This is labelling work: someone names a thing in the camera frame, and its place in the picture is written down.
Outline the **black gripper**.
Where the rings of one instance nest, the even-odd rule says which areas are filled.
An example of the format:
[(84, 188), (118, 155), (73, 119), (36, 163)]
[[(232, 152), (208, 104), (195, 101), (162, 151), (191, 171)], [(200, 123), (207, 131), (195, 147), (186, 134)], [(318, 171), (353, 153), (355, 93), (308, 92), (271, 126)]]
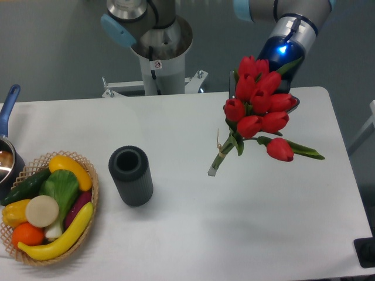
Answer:
[[(261, 49), (257, 59), (268, 60), (270, 71), (277, 71), (280, 68), (285, 68), (285, 65), (297, 60), (298, 62), (284, 71), (281, 76), (281, 84), (276, 90), (276, 93), (288, 93), (291, 88), (291, 82), (302, 62), (305, 58), (305, 50), (293, 41), (284, 41), (282, 36), (273, 36), (269, 38), (264, 47)], [(235, 97), (236, 80), (234, 77), (234, 70), (230, 71), (229, 75), (229, 97)], [(288, 106), (286, 113), (291, 113), (300, 104), (300, 100), (292, 94), (288, 95)]]

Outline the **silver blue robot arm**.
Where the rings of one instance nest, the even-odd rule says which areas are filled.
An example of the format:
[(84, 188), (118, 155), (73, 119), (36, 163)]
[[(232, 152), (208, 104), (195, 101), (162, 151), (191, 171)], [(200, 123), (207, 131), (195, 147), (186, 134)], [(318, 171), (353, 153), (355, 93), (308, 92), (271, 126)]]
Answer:
[[(271, 70), (281, 72), (279, 92), (291, 82), (311, 49), (335, 1), (234, 1), (241, 20), (274, 22), (275, 28), (259, 54)], [(192, 28), (176, 14), (175, 1), (108, 1), (101, 25), (109, 38), (129, 47), (139, 58), (142, 80), (105, 83), (104, 97), (123, 91), (146, 95), (190, 94), (200, 90), (207, 74), (185, 76), (185, 56), (192, 45)]]

